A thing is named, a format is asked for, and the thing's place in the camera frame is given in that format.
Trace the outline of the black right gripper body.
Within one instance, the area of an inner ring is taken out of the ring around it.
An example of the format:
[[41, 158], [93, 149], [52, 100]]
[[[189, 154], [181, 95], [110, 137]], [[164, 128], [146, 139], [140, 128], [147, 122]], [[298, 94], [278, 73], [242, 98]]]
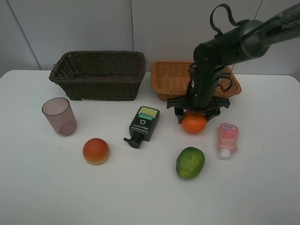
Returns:
[[173, 107], [202, 113], [221, 107], [229, 108], [228, 99], [213, 96], [224, 68], [224, 65], [220, 65], [215, 60], [193, 62], [190, 65], [190, 82], [186, 94], [167, 100], [167, 108]]

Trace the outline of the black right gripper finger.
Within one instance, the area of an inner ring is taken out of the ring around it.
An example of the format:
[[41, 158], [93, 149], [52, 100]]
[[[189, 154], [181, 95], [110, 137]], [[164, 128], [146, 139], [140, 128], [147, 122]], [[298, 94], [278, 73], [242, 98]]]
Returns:
[[175, 113], [175, 116], [177, 117], [178, 119], [178, 123], [181, 124], [182, 123], [182, 120], [183, 120], [183, 116], [184, 116], [184, 110], [181, 109], [181, 108], [174, 108], [174, 113]]
[[221, 113], [220, 109], [217, 108], [217, 109], [213, 109], [213, 110], [211, 110], [211, 111], [205, 112], [205, 113], [204, 113], [204, 116], [205, 116], [205, 118], [206, 118], [206, 121], [209, 122], [211, 119], [213, 119], [213, 118], [219, 116], [220, 113]]

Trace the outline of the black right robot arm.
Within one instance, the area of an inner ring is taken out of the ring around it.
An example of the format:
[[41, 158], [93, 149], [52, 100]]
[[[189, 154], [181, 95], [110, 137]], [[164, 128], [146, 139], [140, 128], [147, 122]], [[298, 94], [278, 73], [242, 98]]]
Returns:
[[210, 19], [210, 25], [217, 32], [214, 39], [199, 44], [193, 54], [194, 61], [189, 66], [190, 81], [186, 94], [167, 100], [167, 108], [174, 108], [181, 123], [184, 111], [202, 113], [206, 120], [220, 114], [220, 108], [228, 108], [227, 98], [216, 97], [220, 79], [230, 77], [223, 72], [226, 66], [262, 57], [273, 44], [297, 38], [300, 35], [300, 5], [295, 4], [271, 19], [233, 19], [230, 7], [220, 4], [228, 13], [230, 23], [236, 28], [223, 33]]

